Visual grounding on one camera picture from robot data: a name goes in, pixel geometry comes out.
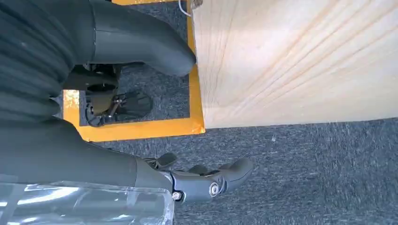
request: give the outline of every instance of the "robotic arm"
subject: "robotic arm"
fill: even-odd
[[[52,116],[57,106],[49,98],[79,86],[68,79],[76,65],[141,61],[167,75],[188,74],[195,55],[168,24],[103,0],[0,0],[0,25],[0,175],[27,184],[163,188],[183,203],[236,189],[252,172],[246,158],[211,172],[169,171],[172,154],[141,159],[107,150]]]

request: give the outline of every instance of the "yellow tape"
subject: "yellow tape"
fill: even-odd
[[[112,0],[113,3],[122,5],[122,6],[145,4],[145,3],[155,3],[155,2],[167,2],[167,1],[176,1],[176,0]]]
[[[114,2],[162,2],[170,0],[114,0]],[[188,44],[195,51],[192,20],[187,19]],[[86,141],[107,142],[151,137],[202,134],[205,130],[200,98],[198,68],[189,74],[190,118],[174,120],[155,120],[136,123],[112,124],[103,127],[80,126],[79,91],[65,90],[63,93],[63,117],[75,125]]]

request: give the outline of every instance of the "robotic finger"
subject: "robotic finger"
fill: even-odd
[[[175,162],[176,157],[170,155],[168,157]],[[221,166],[218,170],[202,173],[206,170],[204,166],[197,165],[187,172],[160,171],[160,173],[173,183],[172,196],[176,202],[199,202],[211,200],[219,194],[240,187],[252,173],[253,163],[247,158],[241,158],[234,163]]]

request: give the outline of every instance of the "gray carpet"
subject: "gray carpet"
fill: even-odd
[[[255,162],[241,189],[178,207],[176,225],[398,224],[398,119],[211,129],[101,145],[142,157],[174,152],[176,169]]]

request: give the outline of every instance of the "wood grain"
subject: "wood grain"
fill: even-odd
[[[398,0],[203,0],[207,128],[398,116]]]

